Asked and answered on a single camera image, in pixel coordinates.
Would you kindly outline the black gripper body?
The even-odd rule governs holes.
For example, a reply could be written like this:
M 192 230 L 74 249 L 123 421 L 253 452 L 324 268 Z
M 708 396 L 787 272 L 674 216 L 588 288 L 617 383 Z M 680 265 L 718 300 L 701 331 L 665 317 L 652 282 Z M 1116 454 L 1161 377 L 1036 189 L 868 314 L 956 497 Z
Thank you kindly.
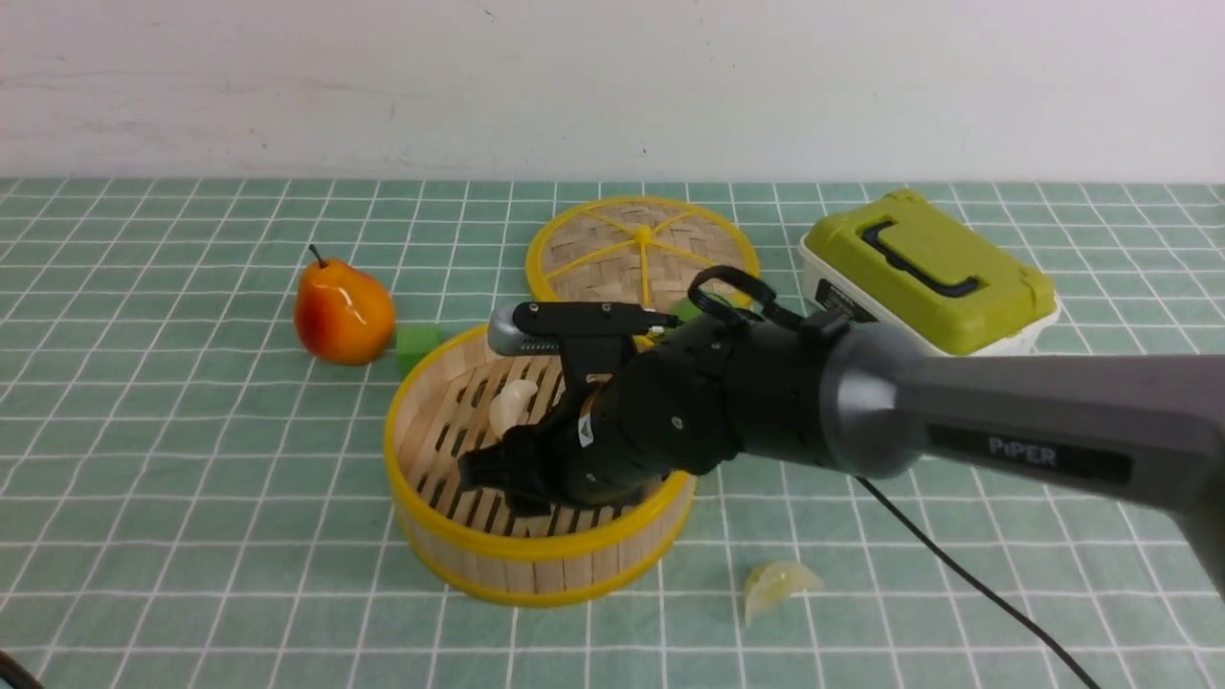
M 649 481 L 709 474 L 740 455 L 833 466 L 821 387 L 843 319 L 827 313 L 703 313 L 637 337 L 610 376 L 564 397 L 507 443 L 526 449 L 523 488 L 556 487 L 576 509 L 643 501 Z

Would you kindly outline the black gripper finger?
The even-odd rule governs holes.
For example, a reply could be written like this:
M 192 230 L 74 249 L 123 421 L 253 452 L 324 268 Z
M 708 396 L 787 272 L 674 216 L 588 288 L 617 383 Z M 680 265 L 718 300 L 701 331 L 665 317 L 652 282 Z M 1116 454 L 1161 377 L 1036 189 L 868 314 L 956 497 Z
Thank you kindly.
M 457 459 L 462 490 L 522 490 L 526 479 L 526 449 L 521 443 L 496 443 L 474 449 Z

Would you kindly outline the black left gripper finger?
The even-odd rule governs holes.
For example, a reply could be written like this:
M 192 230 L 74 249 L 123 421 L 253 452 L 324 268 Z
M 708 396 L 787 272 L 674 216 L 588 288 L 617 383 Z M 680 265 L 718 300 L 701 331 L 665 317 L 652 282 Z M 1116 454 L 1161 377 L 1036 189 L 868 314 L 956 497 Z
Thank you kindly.
M 568 490 L 556 487 L 506 488 L 503 501 L 513 519 L 546 519 L 556 508 L 572 508 L 576 504 Z

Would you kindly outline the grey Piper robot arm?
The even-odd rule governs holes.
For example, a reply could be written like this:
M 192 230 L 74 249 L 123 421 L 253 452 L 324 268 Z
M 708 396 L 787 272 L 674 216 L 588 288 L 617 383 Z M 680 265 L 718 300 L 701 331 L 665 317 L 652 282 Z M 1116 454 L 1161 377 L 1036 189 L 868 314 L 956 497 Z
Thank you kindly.
M 1223 588 L 1221 356 L 932 356 L 887 322 L 627 302 L 522 302 L 488 345 L 564 363 L 554 409 L 458 462 L 518 516 L 744 454 L 873 481 L 932 456 L 1163 512 Z

